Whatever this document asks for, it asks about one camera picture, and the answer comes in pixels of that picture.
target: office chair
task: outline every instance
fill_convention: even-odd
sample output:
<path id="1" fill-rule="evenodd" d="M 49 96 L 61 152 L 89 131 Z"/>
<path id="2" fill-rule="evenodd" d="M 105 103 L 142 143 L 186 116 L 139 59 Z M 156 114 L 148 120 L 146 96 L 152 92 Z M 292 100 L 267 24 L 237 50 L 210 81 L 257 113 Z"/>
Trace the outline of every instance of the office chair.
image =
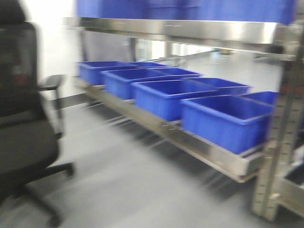
<path id="1" fill-rule="evenodd" d="M 58 87 L 62 75 L 37 83 L 37 41 L 33 25 L 17 0 L 0 0 L 0 204 L 8 196 L 27 196 L 50 213 L 50 225 L 61 218 L 50 205 L 27 186 L 28 183 L 66 171 L 74 174 L 72 163 L 49 167 L 59 155 L 58 139 L 49 123 L 39 91 L 53 90 L 56 112 L 62 126 Z"/>

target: chair armrest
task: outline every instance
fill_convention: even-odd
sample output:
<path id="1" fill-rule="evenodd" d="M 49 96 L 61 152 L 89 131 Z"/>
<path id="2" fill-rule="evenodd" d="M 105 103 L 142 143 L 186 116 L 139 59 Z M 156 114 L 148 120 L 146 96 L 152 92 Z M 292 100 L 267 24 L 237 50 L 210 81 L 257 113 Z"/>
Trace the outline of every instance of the chair armrest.
<path id="1" fill-rule="evenodd" d="M 53 90 L 55 92 L 55 110 L 57 113 L 58 118 L 58 133 L 56 133 L 57 138 L 61 138 L 64 133 L 64 125 L 63 125 L 63 118 L 62 118 L 62 105 L 59 97 L 59 86 L 63 82 L 65 76 L 64 75 L 51 75 L 47 77 L 46 79 L 42 80 L 42 82 L 39 84 L 39 91 L 47 91 L 47 90 Z"/>
<path id="2" fill-rule="evenodd" d="M 42 80 L 42 83 L 40 83 L 39 85 L 39 90 L 57 90 L 63 80 L 64 75 L 51 75 L 46 79 Z"/>

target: blue plastic bin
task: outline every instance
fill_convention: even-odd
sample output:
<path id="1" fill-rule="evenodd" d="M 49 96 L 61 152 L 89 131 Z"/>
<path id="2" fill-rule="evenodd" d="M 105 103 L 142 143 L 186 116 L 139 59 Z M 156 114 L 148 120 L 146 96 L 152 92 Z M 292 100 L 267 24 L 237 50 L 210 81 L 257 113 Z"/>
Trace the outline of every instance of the blue plastic bin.
<path id="1" fill-rule="evenodd" d="M 136 65 L 137 68 L 156 68 L 156 67 L 172 67 L 155 62 L 131 62 L 132 65 Z"/>
<path id="2" fill-rule="evenodd" d="M 247 93 L 251 87 L 248 85 L 227 81 L 215 77 L 200 77 L 200 78 L 186 78 L 185 80 L 195 81 L 197 83 L 204 83 L 209 86 L 214 86 L 218 92 L 217 95 L 239 95 Z"/>
<path id="3" fill-rule="evenodd" d="M 168 75 L 174 75 L 174 76 L 183 76 L 183 77 L 200 77 L 203 74 L 181 69 L 178 67 L 165 67 L 165 68 L 151 68 L 163 73 L 166 73 Z"/>
<path id="4" fill-rule="evenodd" d="M 85 18 L 147 18 L 146 0 L 76 0 L 77 15 Z"/>
<path id="5" fill-rule="evenodd" d="M 261 21 L 290 24 L 295 0 L 189 0 L 184 19 Z"/>
<path id="6" fill-rule="evenodd" d="M 239 154 L 266 140 L 272 107 L 238 96 L 182 100 L 182 127 Z"/>
<path id="7" fill-rule="evenodd" d="M 257 93 L 243 94 L 242 97 L 265 103 L 267 105 L 275 105 L 277 92 L 263 91 Z"/>
<path id="8" fill-rule="evenodd" d="M 167 121 L 181 119 L 181 99 L 214 95 L 210 86 L 189 81 L 134 83 L 134 104 Z"/>
<path id="9" fill-rule="evenodd" d="M 182 76 L 170 76 L 166 73 L 151 69 L 131 69 L 104 71 L 105 86 L 109 93 L 123 99 L 133 99 L 131 83 L 145 81 L 161 81 L 180 79 Z"/>
<path id="10" fill-rule="evenodd" d="M 181 0 L 150 0 L 148 9 L 149 19 L 182 19 Z"/>
<path id="11" fill-rule="evenodd" d="M 104 77 L 101 71 L 134 68 L 135 65 L 118 61 L 104 62 L 80 62 L 79 77 L 92 85 L 104 85 Z"/>

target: metal shelf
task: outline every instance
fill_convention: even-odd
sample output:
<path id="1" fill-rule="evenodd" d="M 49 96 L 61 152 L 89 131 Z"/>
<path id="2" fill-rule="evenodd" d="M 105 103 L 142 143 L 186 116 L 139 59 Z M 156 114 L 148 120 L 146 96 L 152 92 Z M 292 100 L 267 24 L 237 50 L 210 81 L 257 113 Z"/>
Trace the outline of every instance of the metal shelf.
<path id="1" fill-rule="evenodd" d="M 303 31 L 302 25 L 244 21 L 65 18 L 65 24 L 132 38 L 251 51 L 285 61 L 294 60 Z"/>
<path id="2" fill-rule="evenodd" d="M 132 103 L 121 100 L 96 86 L 91 86 L 80 78 L 75 78 L 77 86 L 84 89 L 88 96 L 102 102 L 118 113 L 130 117 L 133 121 L 169 140 L 193 157 L 201 160 L 236 182 L 244 183 L 257 174 L 263 162 L 260 152 L 233 154 L 202 138 L 180 129 L 178 124 L 166 122 Z"/>
<path id="3" fill-rule="evenodd" d="M 301 164 L 297 167 L 292 167 L 290 171 L 284 177 L 277 177 L 275 180 L 275 192 L 274 198 L 276 202 L 283 207 L 293 211 L 299 216 L 304 217 L 304 186 L 292 181 L 291 174 L 297 175 L 296 179 L 301 178 L 303 180 L 304 165 Z"/>

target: chair base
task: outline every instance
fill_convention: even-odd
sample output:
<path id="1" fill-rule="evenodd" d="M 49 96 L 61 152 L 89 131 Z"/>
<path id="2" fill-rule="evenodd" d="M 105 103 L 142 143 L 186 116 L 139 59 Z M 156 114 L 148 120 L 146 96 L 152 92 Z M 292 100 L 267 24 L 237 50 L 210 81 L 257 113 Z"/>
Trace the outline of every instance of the chair base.
<path id="1" fill-rule="evenodd" d="M 17 196 L 25 195 L 27 196 L 33 203 L 35 203 L 38 207 L 40 207 L 45 212 L 51 215 L 51 219 L 49 220 L 49 225 L 51 227 L 59 227 L 62 223 L 62 219 L 59 213 L 48 203 L 43 201 L 32 189 L 25 186 L 27 183 L 42 179 L 44 177 L 66 171 L 68 176 L 73 176 L 75 174 L 75 169 L 73 163 L 67 163 L 63 165 L 53 166 L 42 170 L 41 172 L 37 173 L 36 175 L 32 176 L 26 183 L 20 186 L 17 189 Z"/>

